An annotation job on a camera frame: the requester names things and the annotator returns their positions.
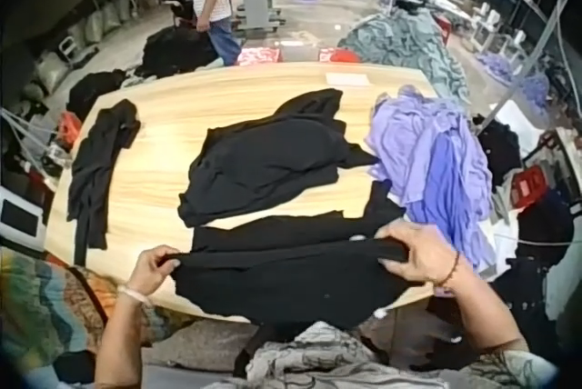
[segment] white paper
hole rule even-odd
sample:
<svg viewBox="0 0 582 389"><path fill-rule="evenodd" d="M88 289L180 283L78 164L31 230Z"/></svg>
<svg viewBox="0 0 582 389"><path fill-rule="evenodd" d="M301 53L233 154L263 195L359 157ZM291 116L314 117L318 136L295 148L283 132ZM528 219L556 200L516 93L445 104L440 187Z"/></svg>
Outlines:
<svg viewBox="0 0 582 389"><path fill-rule="evenodd" d="M330 86L370 86L365 74L326 74L327 84Z"/></svg>

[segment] gray garment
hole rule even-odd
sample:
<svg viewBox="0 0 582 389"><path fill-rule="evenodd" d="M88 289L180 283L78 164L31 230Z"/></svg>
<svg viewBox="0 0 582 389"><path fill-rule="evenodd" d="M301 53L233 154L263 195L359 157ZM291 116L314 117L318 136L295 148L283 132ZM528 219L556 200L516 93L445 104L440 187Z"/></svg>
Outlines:
<svg viewBox="0 0 582 389"><path fill-rule="evenodd" d="M496 192L491 195L491 223L496 224L497 221L504 220L509 224L509 211L513 210L511 203L511 184L513 177L523 171L521 168L512 169L505 177L503 177L503 184L496 187Z"/></svg>
<svg viewBox="0 0 582 389"><path fill-rule="evenodd" d="M305 387L314 389L539 387L556 368L525 352L508 352L503 361L484 356L461 371L409 373L377 364L356 338L316 323L290 344L267 343L246 368L247 380L230 379L206 389Z"/></svg>
<svg viewBox="0 0 582 389"><path fill-rule="evenodd" d="M398 8L390 16L371 15L337 46L355 52L364 63L420 69L438 96L469 103L463 67L448 52L440 27L425 8L418 15Z"/></svg>

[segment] blue fabric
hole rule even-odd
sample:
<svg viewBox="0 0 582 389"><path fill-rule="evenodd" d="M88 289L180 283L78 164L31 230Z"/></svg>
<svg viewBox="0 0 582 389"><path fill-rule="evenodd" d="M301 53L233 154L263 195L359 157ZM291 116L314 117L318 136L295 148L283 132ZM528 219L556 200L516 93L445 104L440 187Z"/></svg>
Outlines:
<svg viewBox="0 0 582 389"><path fill-rule="evenodd" d="M241 47L233 36L230 18L212 21L208 35L216 53L225 62L225 66L235 65L240 56Z"/></svg>
<svg viewBox="0 0 582 389"><path fill-rule="evenodd" d="M408 204L406 213L414 222L435 224L474 267L483 261L495 262L493 248L474 220L450 135L443 133L436 137L423 198Z"/></svg>

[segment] purple garment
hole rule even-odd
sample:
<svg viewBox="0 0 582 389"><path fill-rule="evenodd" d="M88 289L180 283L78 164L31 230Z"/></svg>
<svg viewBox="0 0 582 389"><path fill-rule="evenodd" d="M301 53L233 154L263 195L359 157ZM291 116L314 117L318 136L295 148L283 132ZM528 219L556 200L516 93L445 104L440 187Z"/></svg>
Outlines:
<svg viewBox="0 0 582 389"><path fill-rule="evenodd" d="M453 143L447 134L436 137L422 200L407 206L408 216L420 224L435 224L475 267L495 261L493 247L477 222L471 220L471 204L463 190Z"/></svg>
<svg viewBox="0 0 582 389"><path fill-rule="evenodd" d="M431 199L426 202L434 205L432 194L436 188L427 188L426 183L433 147L440 134L445 134L452 145L454 167L458 173L461 193L465 195L454 199L455 203L461 203L464 207L455 208L450 214L461 211L466 214L463 217L449 217L449 228L463 224L461 230L474 230L478 227L478 221L489 217L491 173L487 169L487 157L481 145L469 131L463 110L455 103L443 99L426 99L412 86L403 86L396 100L388 97L379 103L375 107L371 130L366 139L380 159L378 164L372 166L370 174L376 180L391 180L391 192L400 198L403 206L409 207L414 202L425 200L426 190L431 194ZM422 219L409 216L413 221ZM490 246L482 233L475 236L472 232L461 230L448 235L464 236L464 241L451 244L463 249L465 254L472 253L469 248ZM487 254L481 256L486 259L489 257Z"/></svg>

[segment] patterned fabric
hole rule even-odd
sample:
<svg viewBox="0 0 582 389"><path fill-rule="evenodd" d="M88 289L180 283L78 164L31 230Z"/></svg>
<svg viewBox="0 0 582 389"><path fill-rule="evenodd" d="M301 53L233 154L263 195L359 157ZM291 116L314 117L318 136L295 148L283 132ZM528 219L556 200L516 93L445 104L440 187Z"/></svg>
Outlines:
<svg viewBox="0 0 582 389"><path fill-rule="evenodd" d="M392 15L362 20L337 44L360 56L363 63L420 69L441 98L469 103L461 64L443 44L441 29L427 9L411 15L394 8Z"/></svg>
<svg viewBox="0 0 582 389"><path fill-rule="evenodd" d="M356 338L320 322L290 344L265 344L246 372L246 381L231 379L206 389L540 387L556 368L532 354L508 352L502 358L483 356L461 371L409 373L375 363L372 352Z"/></svg>
<svg viewBox="0 0 582 389"><path fill-rule="evenodd" d="M2 346L20 372L26 375L45 368L46 379L55 378L51 368L59 355L84 350L96 354L104 318L115 306L115 281L76 268L85 279L83 286L69 269L7 248L0 251ZM100 308L95 307L86 287ZM189 315L159 307L144 308L142 343L161 341L192 321Z"/></svg>

